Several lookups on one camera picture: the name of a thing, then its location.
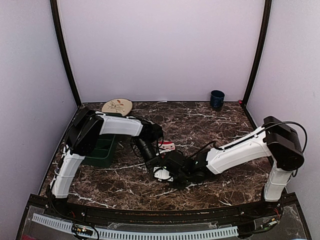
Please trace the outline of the green plastic divider tray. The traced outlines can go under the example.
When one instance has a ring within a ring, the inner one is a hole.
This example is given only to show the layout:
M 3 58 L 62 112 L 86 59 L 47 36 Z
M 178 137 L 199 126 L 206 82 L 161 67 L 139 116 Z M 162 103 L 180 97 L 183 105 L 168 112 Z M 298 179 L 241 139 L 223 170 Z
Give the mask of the green plastic divider tray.
M 82 124 L 75 145 L 75 152 L 84 157 L 83 165 L 107 168 L 113 161 L 115 153 L 115 133 L 107 127 L 107 122 L 114 120 L 114 116 L 107 119 L 107 115 L 88 110 L 79 115 Z

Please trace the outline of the red Santa Christmas sock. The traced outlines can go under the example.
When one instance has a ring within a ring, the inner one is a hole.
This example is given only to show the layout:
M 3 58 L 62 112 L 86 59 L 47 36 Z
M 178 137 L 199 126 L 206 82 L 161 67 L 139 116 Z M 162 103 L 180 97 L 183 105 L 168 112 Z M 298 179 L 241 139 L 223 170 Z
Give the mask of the red Santa Christmas sock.
M 174 151 L 176 149 L 176 146 L 172 141 L 160 141 L 158 143 L 158 147 L 159 147 L 159 152 L 161 154 L 165 152 Z

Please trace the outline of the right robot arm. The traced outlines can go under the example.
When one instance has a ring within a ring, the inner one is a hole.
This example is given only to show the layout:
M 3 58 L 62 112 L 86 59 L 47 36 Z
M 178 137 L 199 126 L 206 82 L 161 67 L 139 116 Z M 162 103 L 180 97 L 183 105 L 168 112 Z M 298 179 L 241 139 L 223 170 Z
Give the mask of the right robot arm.
M 255 205 L 255 213 L 266 217 L 274 210 L 274 202 L 280 200 L 291 176 L 305 161 L 307 144 L 301 144 L 293 125 L 301 126 L 294 121 L 268 116 L 262 126 L 223 146 L 216 146 L 216 142 L 211 141 L 212 148 L 206 144 L 189 156 L 178 150 L 169 151 L 153 167 L 153 176 L 159 181 L 171 182 L 174 188 L 184 188 L 250 161 L 272 158 L 272 168 L 262 191 L 263 200 Z

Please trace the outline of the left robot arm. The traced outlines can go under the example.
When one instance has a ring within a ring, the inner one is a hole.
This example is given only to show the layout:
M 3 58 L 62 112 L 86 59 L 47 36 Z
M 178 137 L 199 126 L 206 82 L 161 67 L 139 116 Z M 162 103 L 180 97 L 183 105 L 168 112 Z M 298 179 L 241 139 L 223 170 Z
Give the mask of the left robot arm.
M 158 146 L 153 146 L 164 136 L 160 125 L 134 116 L 110 115 L 83 109 L 67 130 L 61 160 L 49 185 L 48 195 L 55 198 L 50 208 L 58 217 L 67 218 L 71 213 L 70 206 L 62 199 L 68 197 L 80 164 L 94 151 L 101 135 L 131 136 L 149 169 L 161 160 Z

